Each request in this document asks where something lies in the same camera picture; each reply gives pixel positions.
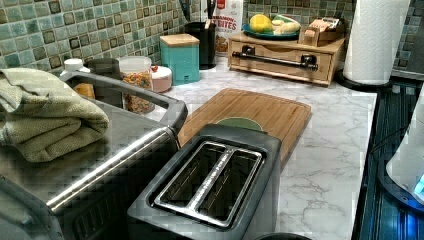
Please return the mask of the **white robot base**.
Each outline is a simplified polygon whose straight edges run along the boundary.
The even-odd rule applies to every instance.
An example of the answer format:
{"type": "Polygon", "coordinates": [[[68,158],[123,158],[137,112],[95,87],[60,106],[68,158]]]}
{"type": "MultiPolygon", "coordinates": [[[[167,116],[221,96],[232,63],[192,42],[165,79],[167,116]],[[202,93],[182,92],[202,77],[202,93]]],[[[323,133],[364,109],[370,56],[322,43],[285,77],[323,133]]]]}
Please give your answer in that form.
{"type": "Polygon", "coordinates": [[[423,129],[423,88],[408,87],[415,102],[411,105],[412,115],[404,135],[393,156],[383,164],[379,177],[383,188],[402,205],[416,212],[423,212],[424,174],[424,129],[423,129]]]}

